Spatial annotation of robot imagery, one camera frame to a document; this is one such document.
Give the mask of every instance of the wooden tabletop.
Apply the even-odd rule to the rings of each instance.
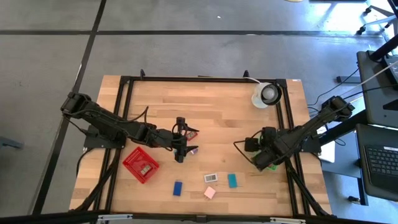
[[[113,111],[120,76],[104,76],[98,104]],[[295,125],[309,120],[307,102],[300,80],[287,80]],[[147,122],[157,128],[171,129],[175,118],[186,118],[199,135],[188,145],[199,146],[188,154],[182,164],[162,148],[143,148],[160,165],[145,184],[141,184],[119,164],[114,188],[112,212],[189,213],[217,215],[280,215],[290,216],[290,196],[285,165],[276,171],[259,172],[234,148],[233,142],[252,136],[264,126],[278,127],[275,106],[257,109],[251,103],[253,83],[215,82],[143,82],[135,81],[128,119],[149,106]],[[123,111],[125,86],[120,116]],[[282,102],[287,127],[285,106]],[[238,144],[243,150],[244,144]],[[121,154],[123,161],[137,144],[127,141]],[[331,212],[320,162],[311,154],[301,153],[305,183],[317,202]],[[100,175],[104,149],[95,149],[81,161],[70,208],[79,206],[96,185]],[[218,174],[218,181],[205,183],[203,176]],[[230,189],[227,175],[236,174],[238,188]],[[180,197],[173,196],[174,182],[183,183]],[[203,195],[208,186],[216,190],[212,200]],[[104,208],[108,186],[101,200]],[[303,212],[300,191],[296,186],[299,211]]]

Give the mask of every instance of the red plastic crate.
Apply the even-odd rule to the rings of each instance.
[[[159,168],[159,164],[142,150],[141,147],[137,147],[127,156],[123,161],[123,165],[143,184],[147,182]]]

